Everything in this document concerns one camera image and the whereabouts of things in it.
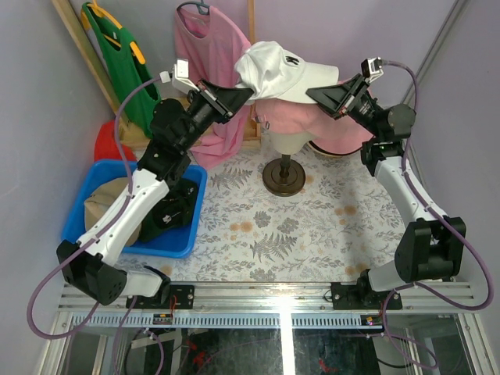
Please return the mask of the beige straw hat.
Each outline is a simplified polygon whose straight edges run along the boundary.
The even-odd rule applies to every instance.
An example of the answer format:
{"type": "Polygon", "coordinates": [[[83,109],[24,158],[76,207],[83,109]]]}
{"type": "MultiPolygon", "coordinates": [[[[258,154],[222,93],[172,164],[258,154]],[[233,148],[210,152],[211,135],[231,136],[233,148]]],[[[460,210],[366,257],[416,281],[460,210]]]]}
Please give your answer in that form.
{"type": "Polygon", "coordinates": [[[335,154],[335,153],[332,153],[332,152],[327,152],[321,148],[319,148],[314,142],[310,141],[307,143],[307,145],[309,146],[309,148],[314,151],[315,153],[319,154],[319,155],[322,155],[322,156],[325,156],[325,157],[329,157],[329,158],[336,158],[336,159],[339,159],[339,158],[343,158],[345,156],[348,156],[348,154],[335,154]]]}

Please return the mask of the pink baseball cap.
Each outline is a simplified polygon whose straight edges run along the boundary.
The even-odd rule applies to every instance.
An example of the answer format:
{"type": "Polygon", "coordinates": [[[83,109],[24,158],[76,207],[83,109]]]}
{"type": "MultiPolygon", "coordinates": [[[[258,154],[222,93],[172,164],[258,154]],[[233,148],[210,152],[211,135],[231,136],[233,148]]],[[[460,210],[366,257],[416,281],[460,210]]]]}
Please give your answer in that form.
{"type": "Polygon", "coordinates": [[[309,132],[311,128],[330,124],[357,124],[347,116],[335,120],[315,104],[300,104],[280,99],[257,101],[255,121],[261,124],[269,135],[270,131],[279,134],[295,134],[309,132]]]}

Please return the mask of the dark round mannequin stand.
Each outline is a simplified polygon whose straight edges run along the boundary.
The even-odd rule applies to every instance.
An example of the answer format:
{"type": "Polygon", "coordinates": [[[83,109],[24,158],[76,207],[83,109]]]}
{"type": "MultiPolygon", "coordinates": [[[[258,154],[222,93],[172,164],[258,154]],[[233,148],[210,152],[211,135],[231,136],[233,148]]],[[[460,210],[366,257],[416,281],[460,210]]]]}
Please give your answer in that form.
{"type": "Polygon", "coordinates": [[[268,162],[262,172],[262,181],[273,195],[291,197],[299,193],[305,185],[305,171],[302,165],[282,155],[279,159],[268,162]]]}

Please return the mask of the blue plastic bin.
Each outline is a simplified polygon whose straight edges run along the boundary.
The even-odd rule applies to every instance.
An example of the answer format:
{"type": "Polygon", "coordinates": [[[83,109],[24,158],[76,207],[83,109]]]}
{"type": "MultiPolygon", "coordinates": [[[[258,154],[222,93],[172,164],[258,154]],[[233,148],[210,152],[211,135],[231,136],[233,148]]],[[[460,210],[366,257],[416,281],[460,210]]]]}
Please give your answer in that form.
{"type": "MultiPolygon", "coordinates": [[[[68,219],[62,229],[60,239],[75,242],[85,232],[84,200],[100,185],[125,176],[125,167],[119,160],[102,159],[95,162],[90,167],[80,187],[68,219]]],[[[123,253],[174,259],[186,258],[191,254],[195,246],[208,176],[204,168],[190,165],[185,171],[183,178],[191,180],[198,185],[198,197],[196,198],[194,216],[191,223],[184,227],[168,230],[149,242],[136,241],[132,246],[124,248],[123,253]]]]}

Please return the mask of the pink bucket hat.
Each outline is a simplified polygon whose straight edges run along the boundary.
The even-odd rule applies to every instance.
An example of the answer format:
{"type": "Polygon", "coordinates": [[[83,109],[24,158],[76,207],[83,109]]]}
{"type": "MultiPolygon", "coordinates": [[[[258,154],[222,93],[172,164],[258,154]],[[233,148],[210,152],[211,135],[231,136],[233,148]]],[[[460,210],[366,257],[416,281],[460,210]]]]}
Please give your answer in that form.
{"type": "Polygon", "coordinates": [[[373,135],[360,125],[330,124],[311,128],[314,142],[319,148],[335,154],[349,154],[357,152],[363,142],[369,141],[373,135]]]}

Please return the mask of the beige mannequin head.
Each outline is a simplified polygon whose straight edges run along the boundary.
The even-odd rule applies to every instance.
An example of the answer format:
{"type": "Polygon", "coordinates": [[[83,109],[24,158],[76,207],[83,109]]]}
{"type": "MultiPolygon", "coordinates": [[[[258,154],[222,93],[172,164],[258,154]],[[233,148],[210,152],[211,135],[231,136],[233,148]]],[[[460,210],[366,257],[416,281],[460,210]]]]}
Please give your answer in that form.
{"type": "Polygon", "coordinates": [[[312,135],[306,131],[295,134],[279,134],[270,131],[271,145],[281,155],[294,155],[300,152],[311,139],[312,135]]]}

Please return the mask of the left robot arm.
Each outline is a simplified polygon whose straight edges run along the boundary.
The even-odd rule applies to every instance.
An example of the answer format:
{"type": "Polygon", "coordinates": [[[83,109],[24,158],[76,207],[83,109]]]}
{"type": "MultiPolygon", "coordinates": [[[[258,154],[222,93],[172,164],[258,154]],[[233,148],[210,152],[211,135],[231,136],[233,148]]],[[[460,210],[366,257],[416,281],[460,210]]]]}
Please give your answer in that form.
{"type": "Polygon", "coordinates": [[[250,100],[247,87],[220,87],[200,80],[188,92],[188,107],[176,99],[158,102],[150,123],[152,140],[129,182],[102,218],[76,242],[64,240],[56,250],[65,281],[110,305],[121,296],[141,296],[154,308],[170,302],[170,279],[146,267],[142,271],[116,268],[134,230],[172,190],[191,163],[188,150],[213,123],[227,123],[250,100]]]}

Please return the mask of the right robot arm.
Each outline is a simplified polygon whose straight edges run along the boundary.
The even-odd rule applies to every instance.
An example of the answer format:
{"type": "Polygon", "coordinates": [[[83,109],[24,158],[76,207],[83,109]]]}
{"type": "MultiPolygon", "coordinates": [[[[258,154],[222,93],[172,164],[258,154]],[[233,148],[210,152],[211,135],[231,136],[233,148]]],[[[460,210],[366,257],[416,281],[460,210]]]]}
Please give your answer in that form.
{"type": "Polygon", "coordinates": [[[415,110],[405,104],[380,107],[370,95],[369,85],[358,74],[343,84],[306,92],[331,118],[349,116],[373,135],[362,144],[362,164],[384,187],[405,224],[392,261],[362,271],[353,285],[335,282],[330,286],[336,310],[377,309],[385,300],[391,309],[400,309],[402,304],[389,295],[391,290],[416,281],[453,277],[463,255],[463,245],[451,232],[465,234],[463,220],[436,208],[445,219],[440,223],[429,211],[433,204],[425,189],[420,183],[410,186],[406,180],[413,172],[403,159],[403,141],[411,134],[415,110]]]}

